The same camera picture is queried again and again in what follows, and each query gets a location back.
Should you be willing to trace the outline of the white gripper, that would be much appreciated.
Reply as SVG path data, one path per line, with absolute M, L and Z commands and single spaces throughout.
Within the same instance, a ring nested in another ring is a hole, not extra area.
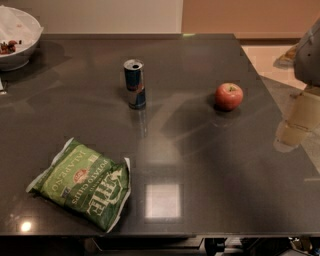
M 295 99 L 288 119 L 279 123 L 273 142 L 282 153 L 296 149 L 320 124 L 320 87 L 307 86 Z

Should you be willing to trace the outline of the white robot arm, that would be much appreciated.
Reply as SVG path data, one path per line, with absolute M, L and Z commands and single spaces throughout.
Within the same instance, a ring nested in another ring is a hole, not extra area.
M 274 147 L 290 152 L 320 124 L 320 19 L 300 39 L 293 61 L 295 78 L 306 87 L 284 112 Z

